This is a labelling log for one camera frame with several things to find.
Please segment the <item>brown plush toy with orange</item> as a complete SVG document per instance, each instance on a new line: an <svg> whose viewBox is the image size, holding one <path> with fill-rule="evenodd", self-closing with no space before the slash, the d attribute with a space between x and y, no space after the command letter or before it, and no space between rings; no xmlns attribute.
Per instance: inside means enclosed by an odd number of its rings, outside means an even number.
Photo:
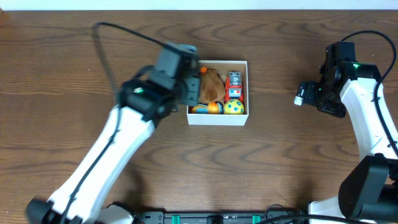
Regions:
<svg viewBox="0 0 398 224"><path fill-rule="evenodd" d="M225 97L225 87L216 69L202 66L200 68L200 103L222 103Z"/></svg>

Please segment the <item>orange and blue toy fish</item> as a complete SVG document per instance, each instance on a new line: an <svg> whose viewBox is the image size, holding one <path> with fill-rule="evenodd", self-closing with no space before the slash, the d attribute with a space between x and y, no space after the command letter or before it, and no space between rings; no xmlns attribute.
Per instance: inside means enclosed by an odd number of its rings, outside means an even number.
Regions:
<svg viewBox="0 0 398 224"><path fill-rule="evenodd" d="M223 114L223 105L220 102L212 102L207 105L199 104L191 109L192 114Z"/></svg>

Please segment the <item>red toy fire truck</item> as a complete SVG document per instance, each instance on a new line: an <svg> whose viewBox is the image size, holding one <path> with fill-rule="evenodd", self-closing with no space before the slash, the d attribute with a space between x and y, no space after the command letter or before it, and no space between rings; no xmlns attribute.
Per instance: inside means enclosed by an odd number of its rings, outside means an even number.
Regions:
<svg viewBox="0 0 398 224"><path fill-rule="evenodd" d="M240 72L229 72L225 83L224 102L237 99L244 101L243 80Z"/></svg>

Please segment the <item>yellow ball with blue letters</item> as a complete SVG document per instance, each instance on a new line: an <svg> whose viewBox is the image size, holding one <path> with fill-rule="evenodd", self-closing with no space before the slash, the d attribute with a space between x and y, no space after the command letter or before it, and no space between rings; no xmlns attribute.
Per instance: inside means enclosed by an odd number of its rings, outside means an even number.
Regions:
<svg viewBox="0 0 398 224"><path fill-rule="evenodd" d="M224 104L224 114L244 114L244 104L239 99L231 99Z"/></svg>

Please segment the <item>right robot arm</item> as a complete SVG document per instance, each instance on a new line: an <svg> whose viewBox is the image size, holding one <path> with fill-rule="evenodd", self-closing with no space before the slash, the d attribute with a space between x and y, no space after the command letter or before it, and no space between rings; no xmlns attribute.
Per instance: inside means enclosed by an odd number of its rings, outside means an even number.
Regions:
<svg viewBox="0 0 398 224"><path fill-rule="evenodd" d="M359 164L340 185L338 195L311 202L311 215L369 222L397 222L397 130L377 83L376 65L356 60L354 43L326 48L319 82L302 81L295 105L312 105L337 118L349 115L359 149Z"/></svg>

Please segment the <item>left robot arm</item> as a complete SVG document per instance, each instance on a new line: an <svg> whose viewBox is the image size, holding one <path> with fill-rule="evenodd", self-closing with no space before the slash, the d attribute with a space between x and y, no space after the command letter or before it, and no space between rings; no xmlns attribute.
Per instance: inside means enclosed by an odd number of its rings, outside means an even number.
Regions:
<svg viewBox="0 0 398 224"><path fill-rule="evenodd" d="M116 203L104 208L104 200L159 121L178 104L198 103L199 67L196 47L166 42L155 65L143 67L122 84L119 101L75 172L48 200L29 202L29 222L134 223L133 212Z"/></svg>

